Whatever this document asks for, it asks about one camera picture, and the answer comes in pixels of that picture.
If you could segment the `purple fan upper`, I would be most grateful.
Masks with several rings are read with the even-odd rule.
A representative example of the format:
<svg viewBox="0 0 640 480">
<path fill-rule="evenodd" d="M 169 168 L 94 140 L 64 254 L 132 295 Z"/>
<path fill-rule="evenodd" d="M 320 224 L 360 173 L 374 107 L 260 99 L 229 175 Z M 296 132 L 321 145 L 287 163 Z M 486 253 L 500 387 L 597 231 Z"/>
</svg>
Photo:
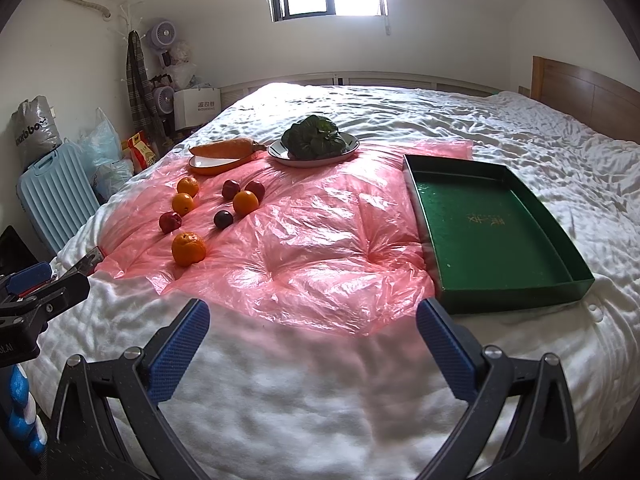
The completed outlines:
<svg viewBox="0 0 640 480">
<path fill-rule="evenodd" d="M 146 33 L 145 39 L 149 47 L 156 52 L 166 52 L 177 38 L 177 29 L 172 21 L 160 20 Z"/>
</svg>

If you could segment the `small orange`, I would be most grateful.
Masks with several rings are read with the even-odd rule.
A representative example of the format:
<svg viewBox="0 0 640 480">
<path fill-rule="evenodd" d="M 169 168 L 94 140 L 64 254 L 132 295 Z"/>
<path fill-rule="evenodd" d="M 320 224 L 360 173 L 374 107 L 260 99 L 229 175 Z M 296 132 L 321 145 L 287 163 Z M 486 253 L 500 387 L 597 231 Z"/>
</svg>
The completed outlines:
<svg viewBox="0 0 640 480">
<path fill-rule="evenodd" d="M 194 207 L 194 198 L 189 193 L 176 193 L 171 199 L 171 209 L 181 217 L 191 212 Z"/>
</svg>

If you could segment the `orange rice bag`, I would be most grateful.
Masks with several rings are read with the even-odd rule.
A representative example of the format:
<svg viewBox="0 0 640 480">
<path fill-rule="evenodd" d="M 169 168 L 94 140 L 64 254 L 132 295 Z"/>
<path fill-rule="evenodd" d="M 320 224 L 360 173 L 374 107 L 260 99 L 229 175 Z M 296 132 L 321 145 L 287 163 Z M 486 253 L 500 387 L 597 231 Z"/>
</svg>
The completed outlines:
<svg viewBox="0 0 640 480">
<path fill-rule="evenodd" d="M 130 136 L 122 149 L 128 152 L 136 174 L 156 163 L 156 155 L 142 130 Z"/>
</svg>

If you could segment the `white cardboard box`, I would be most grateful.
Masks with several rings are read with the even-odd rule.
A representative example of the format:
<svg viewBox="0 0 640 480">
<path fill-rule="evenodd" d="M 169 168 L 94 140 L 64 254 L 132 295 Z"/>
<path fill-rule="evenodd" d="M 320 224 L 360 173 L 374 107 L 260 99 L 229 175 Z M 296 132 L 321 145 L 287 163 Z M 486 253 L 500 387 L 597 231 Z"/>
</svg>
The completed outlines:
<svg viewBox="0 0 640 480">
<path fill-rule="evenodd" d="M 176 130 L 206 125 L 220 112 L 221 94 L 217 88 L 190 88 L 174 94 Z"/>
</svg>

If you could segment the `pink plastic sheet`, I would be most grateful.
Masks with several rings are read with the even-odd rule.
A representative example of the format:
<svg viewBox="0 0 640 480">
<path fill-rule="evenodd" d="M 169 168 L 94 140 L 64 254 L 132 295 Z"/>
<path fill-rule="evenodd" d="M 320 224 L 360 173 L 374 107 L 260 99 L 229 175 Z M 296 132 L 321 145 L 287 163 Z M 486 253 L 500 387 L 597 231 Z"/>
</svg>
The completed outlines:
<svg viewBox="0 0 640 480">
<path fill-rule="evenodd" d="M 256 155 L 228 176 L 262 182 L 264 199 L 222 231 L 214 215 L 226 208 L 224 177 L 202 177 L 181 229 L 198 234 L 207 254 L 190 266 L 175 263 L 172 236 L 158 226 L 188 173 L 186 155 L 171 154 L 111 198 L 98 227 L 100 271 L 273 323 L 373 333 L 434 292 L 402 174 L 408 154 L 468 159 L 472 145 L 368 142 L 346 162 L 310 169 Z"/>
</svg>

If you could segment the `large mandarin orange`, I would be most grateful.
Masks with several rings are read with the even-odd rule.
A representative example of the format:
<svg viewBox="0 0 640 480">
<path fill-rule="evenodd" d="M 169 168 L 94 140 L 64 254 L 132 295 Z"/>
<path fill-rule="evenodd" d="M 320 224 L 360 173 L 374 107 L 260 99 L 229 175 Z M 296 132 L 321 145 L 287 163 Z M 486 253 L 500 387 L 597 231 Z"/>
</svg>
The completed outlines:
<svg viewBox="0 0 640 480">
<path fill-rule="evenodd" d="M 171 242 L 171 255 L 178 266 L 190 266 L 205 259 L 207 254 L 204 240 L 193 232 L 176 235 Z"/>
</svg>

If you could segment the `smooth orange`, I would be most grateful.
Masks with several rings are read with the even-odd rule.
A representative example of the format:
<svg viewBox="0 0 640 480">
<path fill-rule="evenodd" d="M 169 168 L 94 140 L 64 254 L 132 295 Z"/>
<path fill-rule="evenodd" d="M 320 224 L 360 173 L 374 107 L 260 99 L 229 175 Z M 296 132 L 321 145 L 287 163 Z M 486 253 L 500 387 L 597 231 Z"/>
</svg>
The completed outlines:
<svg viewBox="0 0 640 480">
<path fill-rule="evenodd" d="M 260 205 L 258 197 L 250 191 L 244 190 L 236 193 L 232 200 L 232 207 L 239 217 L 246 217 L 255 211 Z"/>
</svg>

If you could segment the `purple fan lower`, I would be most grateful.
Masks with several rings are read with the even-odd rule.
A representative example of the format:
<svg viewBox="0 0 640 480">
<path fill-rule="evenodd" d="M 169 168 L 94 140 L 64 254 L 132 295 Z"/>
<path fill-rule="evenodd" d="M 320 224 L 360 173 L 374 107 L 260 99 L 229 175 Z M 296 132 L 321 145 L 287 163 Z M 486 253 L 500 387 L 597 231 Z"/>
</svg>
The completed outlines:
<svg viewBox="0 0 640 480">
<path fill-rule="evenodd" d="M 157 113 L 170 115 L 174 112 L 175 91 L 171 86 L 159 86 L 153 91 L 154 104 Z"/>
</svg>

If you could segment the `purple fan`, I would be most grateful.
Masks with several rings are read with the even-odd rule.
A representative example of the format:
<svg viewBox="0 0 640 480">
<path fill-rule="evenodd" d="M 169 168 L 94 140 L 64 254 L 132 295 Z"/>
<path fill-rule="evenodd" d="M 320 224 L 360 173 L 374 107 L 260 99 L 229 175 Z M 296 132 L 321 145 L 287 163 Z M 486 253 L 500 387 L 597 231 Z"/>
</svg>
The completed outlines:
<svg viewBox="0 0 640 480">
<path fill-rule="evenodd" d="M 174 112 L 175 91 L 171 86 L 159 86 L 153 91 L 154 104 L 157 113 L 170 115 Z"/>
<path fill-rule="evenodd" d="M 160 20 L 146 33 L 145 39 L 149 47 L 156 52 L 166 52 L 177 38 L 177 29 L 172 21 Z"/>
</svg>

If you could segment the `plaid scarf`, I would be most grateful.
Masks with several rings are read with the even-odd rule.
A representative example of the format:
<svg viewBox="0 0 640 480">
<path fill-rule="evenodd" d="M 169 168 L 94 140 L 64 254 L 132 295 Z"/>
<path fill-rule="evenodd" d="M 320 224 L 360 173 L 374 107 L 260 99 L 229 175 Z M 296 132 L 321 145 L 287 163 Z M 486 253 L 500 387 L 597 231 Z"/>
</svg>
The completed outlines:
<svg viewBox="0 0 640 480">
<path fill-rule="evenodd" d="M 139 34 L 132 30 L 127 38 L 126 79 L 134 131 L 142 131 L 158 156 L 171 148 L 155 105 L 152 84 L 144 64 Z"/>
</svg>

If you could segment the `dark plum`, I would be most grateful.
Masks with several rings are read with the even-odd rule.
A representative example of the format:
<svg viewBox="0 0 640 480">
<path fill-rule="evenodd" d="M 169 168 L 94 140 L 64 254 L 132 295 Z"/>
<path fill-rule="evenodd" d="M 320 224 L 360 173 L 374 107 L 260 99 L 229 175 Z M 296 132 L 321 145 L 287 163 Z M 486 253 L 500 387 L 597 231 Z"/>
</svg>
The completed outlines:
<svg viewBox="0 0 640 480">
<path fill-rule="evenodd" d="M 214 215 L 214 225 L 218 230 L 227 229 L 232 226 L 234 222 L 234 215 L 228 210 L 221 209 Z"/>
</svg>

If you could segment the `carrot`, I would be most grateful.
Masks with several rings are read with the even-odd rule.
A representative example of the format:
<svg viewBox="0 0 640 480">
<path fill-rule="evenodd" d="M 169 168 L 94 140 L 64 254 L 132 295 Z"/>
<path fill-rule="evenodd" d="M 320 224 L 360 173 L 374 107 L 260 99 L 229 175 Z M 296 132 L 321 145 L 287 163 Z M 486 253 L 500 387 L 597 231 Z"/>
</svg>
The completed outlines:
<svg viewBox="0 0 640 480">
<path fill-rule="evenodd" d="M 267 147 L 249 138 L 235 138 L 231 140 L 217 141 L 209 144 L 195 145 L 190 148 L 193 156 L 205 158 L 231 158 L 241 159 L 254 153 L 265 151 Z"/>
</svg>

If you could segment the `green tray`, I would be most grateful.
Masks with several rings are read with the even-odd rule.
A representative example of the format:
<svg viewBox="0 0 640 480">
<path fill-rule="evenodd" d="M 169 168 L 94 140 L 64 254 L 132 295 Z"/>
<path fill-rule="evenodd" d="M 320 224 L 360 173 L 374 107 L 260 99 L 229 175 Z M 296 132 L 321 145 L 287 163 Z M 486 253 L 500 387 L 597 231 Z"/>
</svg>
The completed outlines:
<svg viewBox="0 0 640 480">
<path fill-rule="evenodd" d="M 435 297 L 451 315 L 574 304 L 588 264 L 506 166 L 406 155 L 404 175 Z"/>
</svg>

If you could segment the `light blue suitcase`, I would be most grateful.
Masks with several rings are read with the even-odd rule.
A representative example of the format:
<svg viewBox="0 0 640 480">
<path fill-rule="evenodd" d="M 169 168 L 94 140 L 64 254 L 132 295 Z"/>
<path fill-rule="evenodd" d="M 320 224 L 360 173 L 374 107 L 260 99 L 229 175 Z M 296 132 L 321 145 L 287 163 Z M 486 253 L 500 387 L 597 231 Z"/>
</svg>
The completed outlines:
<svg viewBox="0 0 640 480">
<path fill-rule="evenodd" d="M 21 175 L 16 194 L 40 240 L 56 255 L 99 208 L 73 142 L 61 144 Z"/>
</svg>

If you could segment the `clear plastic bag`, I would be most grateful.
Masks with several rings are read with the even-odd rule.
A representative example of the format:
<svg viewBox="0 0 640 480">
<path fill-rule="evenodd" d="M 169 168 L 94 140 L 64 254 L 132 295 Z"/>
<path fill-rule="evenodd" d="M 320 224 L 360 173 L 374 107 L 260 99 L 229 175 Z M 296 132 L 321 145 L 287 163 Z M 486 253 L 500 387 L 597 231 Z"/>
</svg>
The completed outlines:
<svg viewBox="0 0 640 480">
<path fill-rule="evenodd" d="M 134 164 L 124 155 L 115 128 L 99 107 L 96 125 L 81 133 L 78 145 L 89 183 L 104 204 L 134 176 Z"/>
</svg>

